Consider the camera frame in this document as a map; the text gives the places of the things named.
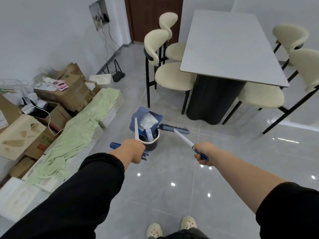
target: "white table top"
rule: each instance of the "white table top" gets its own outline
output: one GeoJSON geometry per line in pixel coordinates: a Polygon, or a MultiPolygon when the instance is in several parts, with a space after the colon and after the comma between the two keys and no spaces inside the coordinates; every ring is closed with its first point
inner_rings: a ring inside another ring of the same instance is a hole
{"type": "Polygon", "coordinates": [[[181,71],[289,86],[254,14],[196,10],[181,71]]]}

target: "white mop handle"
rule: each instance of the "white mop handle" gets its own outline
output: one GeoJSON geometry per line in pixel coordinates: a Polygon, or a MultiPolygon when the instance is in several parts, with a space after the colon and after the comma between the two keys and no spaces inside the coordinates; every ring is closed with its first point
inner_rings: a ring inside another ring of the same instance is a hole
{"type": "Polygon", "coordinates": [[[138,119],[136,117],[134,118],[134,128],[135,128],[135,140],[139,140],[139,137],[138,137],[138,119]]]}
{"type": "Polygon", "coordinates": [[[174,132],[177,133],[178,136],[181,137],[191,148],[193,148],[194,144],[189,141],[186,137],[184,137],[182,134],[180,134],[176,129],[174,129],[174,132]]]}

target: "dining table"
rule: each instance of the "dining table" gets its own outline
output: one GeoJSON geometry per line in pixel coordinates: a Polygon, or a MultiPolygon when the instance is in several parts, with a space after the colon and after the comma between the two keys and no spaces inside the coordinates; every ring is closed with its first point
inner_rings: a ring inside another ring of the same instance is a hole
{"type": "Polygon", "coordinates": [[[254,14],[196,10],[181,71],[196,73],[186,115],[219,124],[246,82],[289,83],[254,14]]]}

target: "chair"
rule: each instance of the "chair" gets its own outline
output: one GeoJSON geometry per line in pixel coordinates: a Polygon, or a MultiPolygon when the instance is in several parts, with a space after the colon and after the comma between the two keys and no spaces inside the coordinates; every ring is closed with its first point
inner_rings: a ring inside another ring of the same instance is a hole
{"type": "Polygon", "coordinates": [[[319,51],[311,49],[299,49],[289,54],[290,62],[297,68],[301,78],[306,84],[305,92],[308,92],[300,101],[292,108],[287,109],[282,104],[284,103],[284,94],[279,87],[274,87],[264,84],[246,83],[242,91],[238,95],[239,102],[234,109],[226,117],[223,125],[234,114],[241,103],[248,103],[261,108],[278,108],[284,114],[271,124],[263,134],[269,132],[283,119],[293,113],[306,100],[312,97],[319,89],[319,51]]]}
{"type": "MultiPolygon", "coordinates": [[[[277,47],[274,49],[274,53],[277,52],[282,45],[288,54],[293,50],[300,49],[304,42],[309,37],[309,32],[303,27],[295,24],[280,24],[273,28],[272,34],[277,38],[277,47]]],[[[289,64],[289,59],[282,66],[284,70],[289,64]]]]}
{"type": "Polygon", "coordinates": [[[188,72],[182,72],[181,62],[163,64],[159,66],[160,59],[156,51],[161,47],[169,37],[166,30],[157,29],[146,34],[144,38],[144,54],[146,57],[146,92],[147,92],[147,106],[150,108],[150,86],[157,84],[174,90],[185,91],[185,100],[182,108],[182,115],[184,114],[189,91],[193,88],[196,75],[188,72]],[[154,66],[155,80],[150,82],[149,63],[154,66]]]}
{"type": "MultiPolygon", "coordinates": [[[[172,38],[171,27],[177,22],[178,16],[173,12],[166,12],[159,17],[159,27],[168,32],[167,41],[172,38]]],[[[162,58],[162,47],[159,49],[159,56],[161,58],[161,62],[165,64],[165,60],[170,59],[174,61],[181,62],[183,59],[184,51],[185,51],[186,43],[174,43],[170,46],[166,47],[166,42],[164,43],[164,57],[162,58]]]]}

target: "black sleeve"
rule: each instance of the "black sleeve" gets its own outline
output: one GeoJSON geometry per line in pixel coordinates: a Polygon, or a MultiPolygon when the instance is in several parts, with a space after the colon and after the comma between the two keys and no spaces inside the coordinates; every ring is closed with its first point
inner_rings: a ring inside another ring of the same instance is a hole
{"type": "Polygon", "coordinates": [[[58,187],[3,236],[6,238],[95,238],[124,181],[124,166],[115,156],[87,157],[79,171],[58,187]]]}
{"type": "Polygon", "coordinates": [[[263,238],[317,238],[319,192],[285,182],[275,187],[256,212],[263,238]]]}

